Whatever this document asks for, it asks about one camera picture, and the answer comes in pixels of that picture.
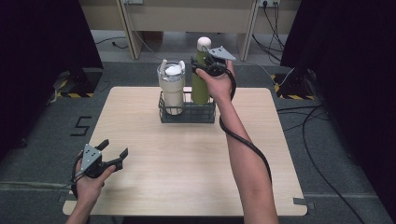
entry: wire basket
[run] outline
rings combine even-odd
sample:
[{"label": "wire basket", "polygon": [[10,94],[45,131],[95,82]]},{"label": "wire basket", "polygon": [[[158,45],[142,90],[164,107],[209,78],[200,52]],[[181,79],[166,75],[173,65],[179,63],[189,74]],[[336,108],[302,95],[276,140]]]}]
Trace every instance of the wire basket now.
[{"label": "wire basket", "polygon": [[191,91],[183,91],[183,106],[166,106],[161,91],[160,118],[162,123],[214,123],[216,104],[212,98],[206,105],[196,105],[191,99]]}]

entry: white cup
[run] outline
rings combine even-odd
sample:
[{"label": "white cup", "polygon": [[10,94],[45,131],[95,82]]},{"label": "white cup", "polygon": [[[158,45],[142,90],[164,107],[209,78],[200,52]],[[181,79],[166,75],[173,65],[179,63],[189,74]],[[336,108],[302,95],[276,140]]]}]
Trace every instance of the white cup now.
[{"label": "white cup", "polygon": [[185,65],[184,62],[166,62],[162,69],[160,64],[157,68],[160,87],[163,89],[163,99],[166,112],[171,115],[178,115],[183,112],[185,86]]}]

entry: table top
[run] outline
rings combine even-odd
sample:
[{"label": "table top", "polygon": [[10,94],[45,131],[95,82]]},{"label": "table top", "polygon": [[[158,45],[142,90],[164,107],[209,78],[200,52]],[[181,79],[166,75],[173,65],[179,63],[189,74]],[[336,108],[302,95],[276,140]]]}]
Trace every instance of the table top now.
[{"label": "table top", "polygon": [[[102,189],[92,215],[242,216],[225,133],[214,124],[161,123],[160,87],[115,87],[107,97],[90,145],[108,139],[103,160],[128,147],[123,169]],[[303,216],[305,205],[271,92],[239,88],[233,104],[253,143],[266,156],[273,175],[279,216]],[[64,213],[76,201],[66,201]]]}]

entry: white bottle cap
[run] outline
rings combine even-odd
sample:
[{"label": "white bottle cap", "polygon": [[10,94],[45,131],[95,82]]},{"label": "white bottle cap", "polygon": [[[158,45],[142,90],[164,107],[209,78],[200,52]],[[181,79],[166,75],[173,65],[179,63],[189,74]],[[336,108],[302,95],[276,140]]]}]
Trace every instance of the white bottle cap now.
[{"label": "white bottle cap", "polygon": [[205,49],[210,49],[212,45],[212,41],[206,36],[200,37],[197,42],[197,49],[199,51],[205,51]]}]

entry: power outlet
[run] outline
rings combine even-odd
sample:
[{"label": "power outlet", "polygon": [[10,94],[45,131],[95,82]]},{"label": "power outlet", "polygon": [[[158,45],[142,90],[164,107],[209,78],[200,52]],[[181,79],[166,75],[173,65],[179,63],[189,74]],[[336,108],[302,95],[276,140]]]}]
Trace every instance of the power outlet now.
[{"label": "power outlet", "polygon": [[267,2],[267,7],[275,7],[276,4],[279,7],[280,4],[280,0],[259,0],[259,7],[263,7],[265,1]]}]

